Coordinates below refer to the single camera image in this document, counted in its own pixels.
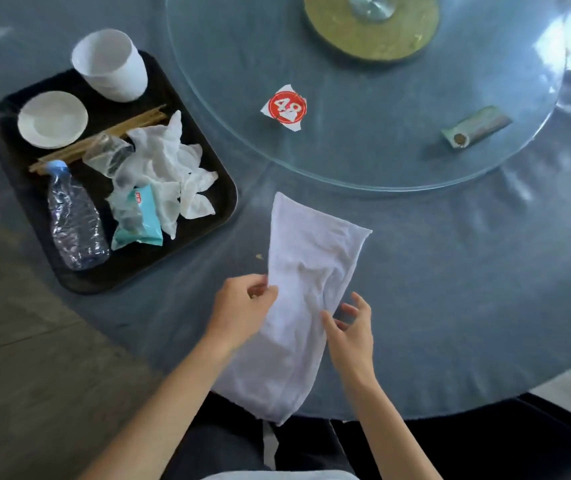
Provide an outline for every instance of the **forearm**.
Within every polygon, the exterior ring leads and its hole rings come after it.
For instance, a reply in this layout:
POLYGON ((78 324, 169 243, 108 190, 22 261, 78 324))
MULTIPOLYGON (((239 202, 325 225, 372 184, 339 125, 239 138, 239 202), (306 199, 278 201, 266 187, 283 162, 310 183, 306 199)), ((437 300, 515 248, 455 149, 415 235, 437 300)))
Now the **forearm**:
POLYGON ((202 340, 79 480, 157 480, 230 352, 202 340))
POLYGON ((346 392, 383 480, 441 479, 376 379, 348 381, 346 392))

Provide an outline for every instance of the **black chair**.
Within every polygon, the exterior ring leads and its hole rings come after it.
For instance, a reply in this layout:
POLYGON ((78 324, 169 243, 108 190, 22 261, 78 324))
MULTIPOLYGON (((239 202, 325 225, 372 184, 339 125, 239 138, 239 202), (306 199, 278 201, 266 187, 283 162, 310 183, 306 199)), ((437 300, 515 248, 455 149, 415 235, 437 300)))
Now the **black chair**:
MULTIPOLYGON (((444 480, 571 480, 571 413, 538 396, 407 424, 444 480)), ((361 425, 333 427, 357 476, 379 480, 361 425)))

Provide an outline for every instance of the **crushed plastic bottle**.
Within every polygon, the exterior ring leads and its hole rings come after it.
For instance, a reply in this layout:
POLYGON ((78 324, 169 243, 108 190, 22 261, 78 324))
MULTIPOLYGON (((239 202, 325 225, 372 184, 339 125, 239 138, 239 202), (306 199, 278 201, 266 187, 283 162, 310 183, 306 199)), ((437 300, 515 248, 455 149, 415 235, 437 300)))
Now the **crushed plastic bottle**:
POLYGON ((50 231, 66 266, 81 271, 110 256, 97 208, 87 191, 70 174, 65 162, 48 162, 50 231))

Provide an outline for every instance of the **hand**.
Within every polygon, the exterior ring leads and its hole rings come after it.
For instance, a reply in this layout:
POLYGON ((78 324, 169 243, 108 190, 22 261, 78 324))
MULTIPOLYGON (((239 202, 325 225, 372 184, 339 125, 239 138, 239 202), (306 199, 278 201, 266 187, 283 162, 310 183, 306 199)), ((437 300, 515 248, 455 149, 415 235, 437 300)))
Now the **hand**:
POLYGON ((257 333, 279 290, 267 287, 267 276, 249 274, 229 278, 216 294, 205 337, 233 353, 257 333))
POLYGON ((341 304, 341 310, 356 317, 352 325, 333 319, 327 310, 321 313, 332 363, 346 387, 377 380, 372 361, 374 339, 370 305, 357 293, 352 294, 352 299, 356 307, 341 304))

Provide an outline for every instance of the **gray tablecloth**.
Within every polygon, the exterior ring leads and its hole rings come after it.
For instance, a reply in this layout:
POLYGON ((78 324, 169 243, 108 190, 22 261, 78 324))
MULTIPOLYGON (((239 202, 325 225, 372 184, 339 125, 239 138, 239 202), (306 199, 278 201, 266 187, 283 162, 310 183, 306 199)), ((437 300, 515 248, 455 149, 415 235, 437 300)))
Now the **gray tablecloth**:
MULTIPOLYGON (((219 232, 110 294, 57 286, 0 170, 0 221, 24 236, 36 272, 94 327, 169 371, 200 337, 227 276, 264 272, 276 191, 371 228, 350 289, 374 310, 375 367, 406 418, 522 393, 571 367, 571 33, 557 108, 527 148, 438 191, 348 191, 292 173, 221 128, 182 78, 165 0, 0 0, 0 98, 69 67, 90 31, 126 31, 155 55, 239 187, 219 232)), ((571 0, 557 0, 571 14, 571 0)), ((329 357, 300 413, 352 416, 329 357)))

